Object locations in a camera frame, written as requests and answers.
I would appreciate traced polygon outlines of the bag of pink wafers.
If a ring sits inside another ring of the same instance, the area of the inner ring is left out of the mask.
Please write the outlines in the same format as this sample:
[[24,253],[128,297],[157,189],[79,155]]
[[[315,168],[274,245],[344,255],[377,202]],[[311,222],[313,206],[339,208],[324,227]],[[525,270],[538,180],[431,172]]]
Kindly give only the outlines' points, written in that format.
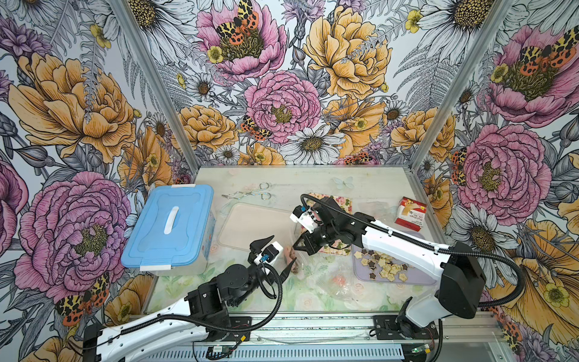
[[292,247],[285,247],[283,252],[286,264],[291,265],[290,271],[294,275],[299,275],[305,271],[308,256],[305,252],[296,251]]

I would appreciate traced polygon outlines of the bag of mixed snacks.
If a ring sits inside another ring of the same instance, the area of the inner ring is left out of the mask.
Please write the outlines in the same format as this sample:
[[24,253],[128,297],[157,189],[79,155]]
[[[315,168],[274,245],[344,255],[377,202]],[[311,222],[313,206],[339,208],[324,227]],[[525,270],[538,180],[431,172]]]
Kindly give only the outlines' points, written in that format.
[[359,300],[363,289],[352,268],[329,268],[319,274],[316,285],[327,296],[344,302]]

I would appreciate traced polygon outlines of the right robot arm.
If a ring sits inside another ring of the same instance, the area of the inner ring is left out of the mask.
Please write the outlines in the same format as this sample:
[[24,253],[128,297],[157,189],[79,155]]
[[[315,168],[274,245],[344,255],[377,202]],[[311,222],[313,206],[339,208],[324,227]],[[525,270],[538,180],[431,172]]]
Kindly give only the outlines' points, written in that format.
[[417,268],[437,283],[434,291],[405,301],[393,328],[412,336],[437,319],[475,317],[486,277],[473,250],[458,243],[448,248],[392,229],[370,215],[349,214],[331,198],[319,200],[302,195],[301,205],[290,215],[303,233],[294,243],[296,251],[314,255],[335,241],[360,249],[385,253]]

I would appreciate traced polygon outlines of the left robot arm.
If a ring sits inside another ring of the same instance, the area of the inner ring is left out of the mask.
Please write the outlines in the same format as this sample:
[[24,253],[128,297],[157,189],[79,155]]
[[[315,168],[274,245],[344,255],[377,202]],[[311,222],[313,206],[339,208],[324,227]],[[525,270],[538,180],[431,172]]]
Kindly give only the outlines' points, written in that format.
[[[84,361],[141,361],[185,342],[232,337],[240,345],[254,330],[274,319],[283,299],[283,282],[293,262],[284,261],[284,248],[272,237],[250,244],[248,265],[233,264],[200,284],[174,304],[135,321],[114,327],[99,324],[84,332]],[[254,291],[275,301],[260,322],[234,322],[229,308],[238,307]]]

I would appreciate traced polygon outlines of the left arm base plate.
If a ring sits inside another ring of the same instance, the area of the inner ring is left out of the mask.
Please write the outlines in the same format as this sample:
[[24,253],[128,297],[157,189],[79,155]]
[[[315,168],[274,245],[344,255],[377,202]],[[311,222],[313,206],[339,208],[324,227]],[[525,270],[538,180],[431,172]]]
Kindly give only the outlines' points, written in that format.
[[235,329],[234,333],[219,332],[217,342],[237,342],[243,336],[245,341],[250,340],[251,333],[240,333],[238,330],[244,327],[250,327],[253,324],[253,318],[247,316],[234,316],[229,318],[231,328]]

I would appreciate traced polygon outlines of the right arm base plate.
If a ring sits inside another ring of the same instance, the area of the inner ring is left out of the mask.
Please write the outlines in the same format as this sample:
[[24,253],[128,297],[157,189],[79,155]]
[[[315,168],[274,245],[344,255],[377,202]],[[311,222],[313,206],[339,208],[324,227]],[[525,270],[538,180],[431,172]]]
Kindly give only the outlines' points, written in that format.
[[395,315],[374,315],[372,334],[378,340],[434,340],[439,338],[434,322],[427,327],[416,327],[408,322],[398,322]]

